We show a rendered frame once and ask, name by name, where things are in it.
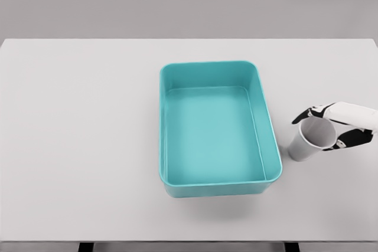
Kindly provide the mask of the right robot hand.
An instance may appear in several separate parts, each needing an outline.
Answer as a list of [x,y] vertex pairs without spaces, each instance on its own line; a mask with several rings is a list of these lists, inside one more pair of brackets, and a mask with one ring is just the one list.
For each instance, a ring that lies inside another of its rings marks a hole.
[[346,102],[312,106],[300,113],[291,123],[293,125],[309,117],[328,119],[353,129],[338,136],[336,143],[326,151],[353,148],[370,143],[378,133],[378,110]]

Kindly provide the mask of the white paper cup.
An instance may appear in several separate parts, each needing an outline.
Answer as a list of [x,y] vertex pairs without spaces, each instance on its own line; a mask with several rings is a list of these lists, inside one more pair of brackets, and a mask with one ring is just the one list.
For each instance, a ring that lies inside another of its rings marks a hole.
[[332,147],[336,141],[337,131],[329,120],[309,117],[299,123],[298,130],[288,146],[288,154],[293,160],[302,162]]

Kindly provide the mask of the teal plastic basket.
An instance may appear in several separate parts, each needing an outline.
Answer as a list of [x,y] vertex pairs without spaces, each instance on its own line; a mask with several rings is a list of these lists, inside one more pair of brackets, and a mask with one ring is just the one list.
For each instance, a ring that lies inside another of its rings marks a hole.
[[263,193],[282,159],[258,68],[171,63],[159,74],[159,175],[174,198]]

